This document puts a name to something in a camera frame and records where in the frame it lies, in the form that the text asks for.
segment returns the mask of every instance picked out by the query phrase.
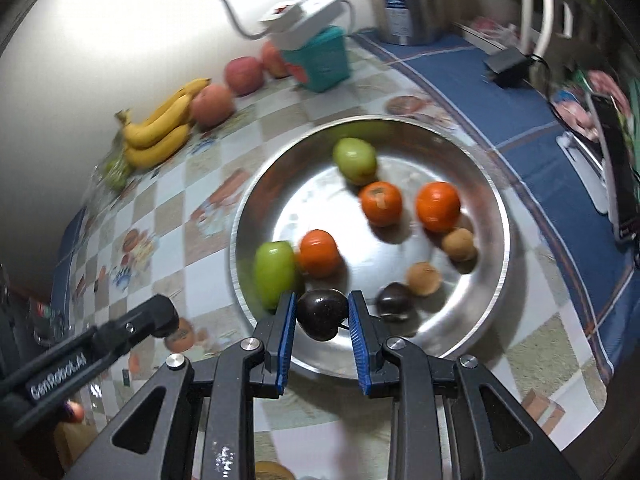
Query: silver screw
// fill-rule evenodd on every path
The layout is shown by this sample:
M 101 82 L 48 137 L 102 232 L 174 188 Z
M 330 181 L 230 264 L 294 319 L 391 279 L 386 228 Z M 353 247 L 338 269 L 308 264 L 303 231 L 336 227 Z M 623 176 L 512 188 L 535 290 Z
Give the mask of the silver screw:
M 478 366 L 478 359 L 472 355 L 466 354 L 460 358 L 460 364 L 465 368 L 475 368 Z
M 406 346 L 406 341 L 401 337 L 390 337 L 386 340 L 386 346 L 391 350 L 402 350 Z
M 187 359 L 182 354 L 171 354 L 165 361 L 166 365 L 171 370 L 179 370 L 187 362 Z
M 256 337 L 248 337 L 246 339 L 242 339 L 240 346 L 242 350 L 255 350 L 256 348 L 260 348 L 262 342 Z

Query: blue and white label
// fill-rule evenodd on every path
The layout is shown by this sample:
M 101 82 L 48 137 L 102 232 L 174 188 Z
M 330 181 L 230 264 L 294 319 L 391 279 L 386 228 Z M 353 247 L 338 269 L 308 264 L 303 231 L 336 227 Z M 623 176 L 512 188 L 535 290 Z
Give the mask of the blue and white label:
M 411 13 L 406 0 L 385 0 L 386 19 L 393 36 L 412 36 Z

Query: teal box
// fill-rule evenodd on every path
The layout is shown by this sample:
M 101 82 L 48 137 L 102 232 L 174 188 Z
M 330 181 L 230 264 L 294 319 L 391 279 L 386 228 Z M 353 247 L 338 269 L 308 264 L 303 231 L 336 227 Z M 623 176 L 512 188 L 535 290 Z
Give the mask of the teal box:
M 330 25 L 297 50 L 281 50 L 289 73 L 314 92 L 324 92 L 350 76 L 344 32 Z

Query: bunch of bananas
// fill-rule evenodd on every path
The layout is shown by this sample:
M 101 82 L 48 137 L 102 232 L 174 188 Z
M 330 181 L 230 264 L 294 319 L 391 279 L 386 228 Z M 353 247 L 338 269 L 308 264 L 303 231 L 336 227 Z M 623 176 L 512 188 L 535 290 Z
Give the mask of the bunch of bananas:
M 132 123 L 130 110 L 116 114 L 122 124 L 124 157 L 134 168 L 146 170 L 167 160 L 187 139 L 191 100 L 210 79 L 199 78 L 187 83 L 141 123 Z

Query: round metal pan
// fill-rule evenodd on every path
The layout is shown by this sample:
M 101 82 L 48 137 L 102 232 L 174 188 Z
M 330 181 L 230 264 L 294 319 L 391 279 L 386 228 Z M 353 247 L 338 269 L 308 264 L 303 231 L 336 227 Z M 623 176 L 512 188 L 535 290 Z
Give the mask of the round metal pan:
M 379 180 L 402 191 L 400 225 L 370 227 L 358 190 L 345 182 L 332 161 L 334 144 L 343 137 L 359 137 L 377 150 Z M 415 196 L 433 180 L 446 180 L 458 189 L 459 225 L 474 232 L 478 248 L 478 258 L 470 264 L 453 264 L 439 248 L 438 237 L 415 217 Z M 408 321 L 389 324 L 393 334 L 407 337 L 428 354 L 459 356 L 495 314 L 510 254 L 506 209 L 487 171 L 450 135 L 404 118 L 361 116 L 311 130 L 267 161 L 244 192 L 229 245 L 234 292 L 251 325 L 264 313 L 252 276 L 255 251 L 270 240 L 288 240 L 296 247 L 311 229 L 334 236 L 345 266 L 326 280 L 307 280 L 307 290 L 361 290 L 372 314 L 380 288 L 403 282 L 411 264 L 428 261 L 440 270 L 440 290 L 416 300 L 415 315 Z M 331 341 L 318 342 L 297 329 L 292 367 L 316 378 L 356 379 L 348 331 L 340 329 Z

